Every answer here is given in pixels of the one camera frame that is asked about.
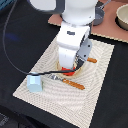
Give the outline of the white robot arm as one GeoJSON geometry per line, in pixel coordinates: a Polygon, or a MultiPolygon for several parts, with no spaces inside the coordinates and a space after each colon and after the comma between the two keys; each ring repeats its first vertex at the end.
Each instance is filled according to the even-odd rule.
{"type": "Polygon", "coordinates": [[[43,13],[60,14],[61,28],[57,35],[59,63],[71,69],[80,49],[82,38],[87,38],[91,30],[89,24],[95,18],[98,0],[28,0],[30,5],[43,13]]]}

